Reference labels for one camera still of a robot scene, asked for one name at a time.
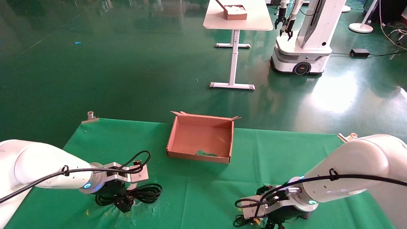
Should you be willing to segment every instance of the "green tablecloth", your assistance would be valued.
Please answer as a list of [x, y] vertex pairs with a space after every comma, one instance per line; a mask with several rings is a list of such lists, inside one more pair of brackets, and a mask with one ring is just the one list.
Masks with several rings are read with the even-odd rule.
[[[100, 207], [93, 195], [78, 190], [34, 188], [6, 228], [234, 228], [239, 198], [254, 195], [263, 184], [281, 184], [301, 176], [341, 145], [335, 135], [235, 129], [229, 165], [168, 158], [171, 125], [100, 119], [82, 124], [64, 147], [88, 162], [123, 163], [149, 150], [149, 183], [164, 191], [151, 205], [123, 214]], [[368, 192], [322, 203], [309, 220], [287, 229], [393, 228]]]

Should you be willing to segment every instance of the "table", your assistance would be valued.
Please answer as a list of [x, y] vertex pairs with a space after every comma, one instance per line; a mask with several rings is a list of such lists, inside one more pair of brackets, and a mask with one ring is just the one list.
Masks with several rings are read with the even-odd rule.
[[223, 5], [243, 5], [247, 11], [246, 20], [228, 21], [223, 16], [222, 7], [210, 0], [203, 25], [206, 29], [230, 29], [232, 36], [230, 44], [216, 43], [215, 47], [232, 48], [232, 64], [230, 67], [229, 83], [211, 82], [210, 87], [239, 88], [254, 90], [253, 84], [236, 84], [236, 67], [238, 48], [250, 48], [250, 44], [239, 44], [240, 30], [269, 31], [273, 29], [269, 11], [264, 0], [222, 0]]
[[[154, 204], [128, 213], [100, 207], [93, 195], [78, 190], [34, 188], [6, 229], [235, 229], [242, 214], [234, 202], [254, 195], [264, 184], [282, 184], [303, 175], [342, 141], [331, 134], [307, 134], [235, 128], [229, 165], [169, 158], [166, 145], [172, 124], [99, 119], [81, 124], [65, 151], [88, 162], [123, 163], [149, 150], [148, 183], [163, 193]], [[393, 229], [368, 192], [322, 203], [309, 220], [287, 229]], [[241, 229], [255, 229], [245, 226]]]

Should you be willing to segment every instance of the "table leg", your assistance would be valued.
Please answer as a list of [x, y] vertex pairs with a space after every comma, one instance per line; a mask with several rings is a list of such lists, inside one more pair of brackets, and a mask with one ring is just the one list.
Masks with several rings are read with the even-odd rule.
[[249, 89], [254, 90], [255, 87], [253, 84], [235, 84], [236, 79], [236, 67], [237, 67], [237, 55], [239, 48], [239, 35], [240, 30], [232, 30], [233, 41], [232, 41], [232, 64], [230, 66], [230, 77], [229, 83], [215, 83], [211, 82], [210, 87], [212, 88], [238, 88], [238, 89]]
[[[227, 43], [216, 43], [216, 45], [215, 45], [215, 47], [217, 47], [217, 48], [219, 48], [219, 47], [222, 47], [222, 48], [231, 48], [233, 45], [233, 36], [234, 36], [234, 34], [233, 34], [233, 31], [234, 30], [232, 30], [232, 36], [231, 36], [231, 38], [230, 38], [230, 44], [227, 44]], [[251, 46], [250, 46], [250, 44], [239, 44], [239, 48], [251, 48]]]

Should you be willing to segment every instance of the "white tissue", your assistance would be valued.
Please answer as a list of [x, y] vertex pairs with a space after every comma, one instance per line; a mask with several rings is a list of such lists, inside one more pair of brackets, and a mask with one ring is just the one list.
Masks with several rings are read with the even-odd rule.
[[228, 14], [245, 14], [246, 10], [243, 7], [237, 7], [237, 6], [231, 6], [231, 7], [225, 7], [226, 10], [228, 11]]

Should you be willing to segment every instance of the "cardboard box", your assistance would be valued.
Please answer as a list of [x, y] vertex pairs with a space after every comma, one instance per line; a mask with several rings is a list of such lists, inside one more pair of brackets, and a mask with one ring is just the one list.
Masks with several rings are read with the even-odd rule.
[[[243, 5], [223, 5], [219, 0], [216, 0], [219, 5], [223, 8], [223, 14], [226, 18], [226, 20], [246, 20], [247, 19], [247, 13], [246, 9], [244, 8]], [[226, 7], [239, 7], [245, 11], [245, 13], [241, 14], [233, 14], [232, 12], [229, 12]]]
[[185, 112], [176, 114], [167, 145], [169, 157], [229, 164], [234, 120]]

